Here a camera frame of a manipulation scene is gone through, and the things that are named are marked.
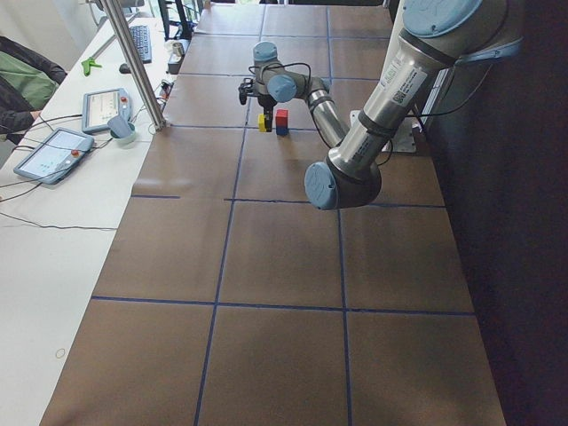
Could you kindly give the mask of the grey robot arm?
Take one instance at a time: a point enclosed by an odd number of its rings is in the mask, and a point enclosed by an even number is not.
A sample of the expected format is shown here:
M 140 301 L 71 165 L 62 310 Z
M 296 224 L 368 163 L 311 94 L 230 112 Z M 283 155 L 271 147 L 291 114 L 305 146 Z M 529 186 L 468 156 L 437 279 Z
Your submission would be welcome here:
M 406 1 L 398 18 L 398 50 L 352 125 L 337 113 L 324 81 L 289 71 L 274 43 L 253 49 L 253 77 L 243 80 L 239 99 L 256 98 L 265 126 L 279 103 L 303 100 L 322 139 L 327 157 L 305 172 L 304 188 L 318 209 L 364 206 L 381 190 L 376 157 L 391 141 L 416 99 L 438 72 L 455 64 L 495 62 L 518 53 L 523 40 L 523 1 Z

